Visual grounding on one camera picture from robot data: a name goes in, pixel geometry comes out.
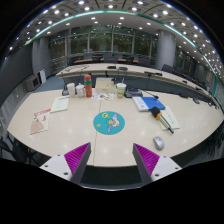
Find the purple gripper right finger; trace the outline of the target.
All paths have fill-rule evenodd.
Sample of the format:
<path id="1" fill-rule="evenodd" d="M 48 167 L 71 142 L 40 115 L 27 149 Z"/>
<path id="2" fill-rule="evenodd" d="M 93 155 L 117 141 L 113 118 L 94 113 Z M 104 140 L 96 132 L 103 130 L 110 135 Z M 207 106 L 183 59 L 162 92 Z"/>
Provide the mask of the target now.
<path id="1" fill-rule="evenodd" d="M 136 143 L 133 144 L 133 156 L 135 158 L 142 183 L 144 185 L 151 183 L 151 175 L 160 156 Z"/>

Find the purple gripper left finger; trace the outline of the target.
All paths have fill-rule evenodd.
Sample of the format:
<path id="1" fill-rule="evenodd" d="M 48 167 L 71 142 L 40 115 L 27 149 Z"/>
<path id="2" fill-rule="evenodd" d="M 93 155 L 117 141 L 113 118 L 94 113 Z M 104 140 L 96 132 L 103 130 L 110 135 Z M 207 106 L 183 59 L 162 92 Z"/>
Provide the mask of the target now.
<path id="1" fill-rule="evenodd" d="M 91 154 L 91 143 L 81 145 L 64 155 L 65 160 L 71 170 L 72 183 L 80 183 Z"/>

